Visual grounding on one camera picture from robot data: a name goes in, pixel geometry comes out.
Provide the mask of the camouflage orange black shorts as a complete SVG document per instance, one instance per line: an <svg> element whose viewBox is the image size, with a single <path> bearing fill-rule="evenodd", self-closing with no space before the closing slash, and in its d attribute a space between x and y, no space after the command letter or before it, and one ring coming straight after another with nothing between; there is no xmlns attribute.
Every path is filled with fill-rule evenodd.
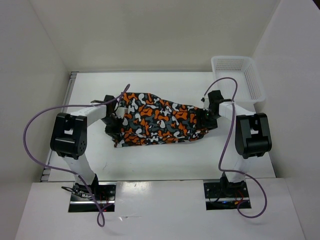
<svg viewBox="0 0 320 240"><path fill-rule="evenodd" d="M192 142L211 130L201 125L203 109L151 93L125 93L118 107L128 108L128 112L122 121L121 139L112 139L116 148Z"/></svg>

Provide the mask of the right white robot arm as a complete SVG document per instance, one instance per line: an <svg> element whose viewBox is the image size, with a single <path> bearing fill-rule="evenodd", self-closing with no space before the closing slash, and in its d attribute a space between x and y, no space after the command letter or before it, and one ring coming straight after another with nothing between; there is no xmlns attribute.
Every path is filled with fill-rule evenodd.
<svg viewBox="0 0 320 240"><path fill-rule="evenodd" d="M203 102L203 124L212 127L218 118L231 121L230 129L218 163L222 172L219 191L225 197L230 197L241 188L251 165L250 158L264 156L272 148L272 139L268 117L265 113L255 113L237 105L232 99L225 99L220 90L205 93ZM234 141L238 154L233 168L222 168L222 161L228 145Z"/></svg>

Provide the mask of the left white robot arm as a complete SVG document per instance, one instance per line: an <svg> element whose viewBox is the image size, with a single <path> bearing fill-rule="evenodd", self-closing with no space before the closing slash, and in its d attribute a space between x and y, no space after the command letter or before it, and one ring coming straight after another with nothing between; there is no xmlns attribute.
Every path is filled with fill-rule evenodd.
<svg viewBox="0 0 320 240"><path fill-rule="evenodd" d="M106 95L103 101L94 100L97 106L85 107L72 113L56 116L50 148L68 165L75 178L73 191L89 200L101 193L98 176L91 169L85 151L88 127L97 121L105 124L105 133L114 140L120 139L121 121L116 117L118 100Z"/></svg>

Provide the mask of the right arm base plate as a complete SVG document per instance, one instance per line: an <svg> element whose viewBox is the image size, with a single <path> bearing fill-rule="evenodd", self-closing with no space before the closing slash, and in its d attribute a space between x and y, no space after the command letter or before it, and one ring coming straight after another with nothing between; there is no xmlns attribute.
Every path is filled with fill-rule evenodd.
<svg viewBox="0 0 320 240"><path fill-rule="evenodd" d="M204 181L204 197L207 211L251 209L247 184L243 181L234 188L223 190L219 180Z"/></svg>

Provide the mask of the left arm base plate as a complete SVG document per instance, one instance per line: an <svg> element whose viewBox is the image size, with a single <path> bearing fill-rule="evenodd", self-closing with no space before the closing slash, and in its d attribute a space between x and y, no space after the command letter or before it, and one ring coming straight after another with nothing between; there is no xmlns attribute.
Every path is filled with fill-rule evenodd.
<svg viewBox="0 0 320 240"><path fill-rule="evenodd" d="M116 182L99 182L98 193L95 199L103 212L115 211ZM74 184L72 187L63 186L62 189L70 192L69 213L94 213L98 208L85 187L80 188Z"/></svg>

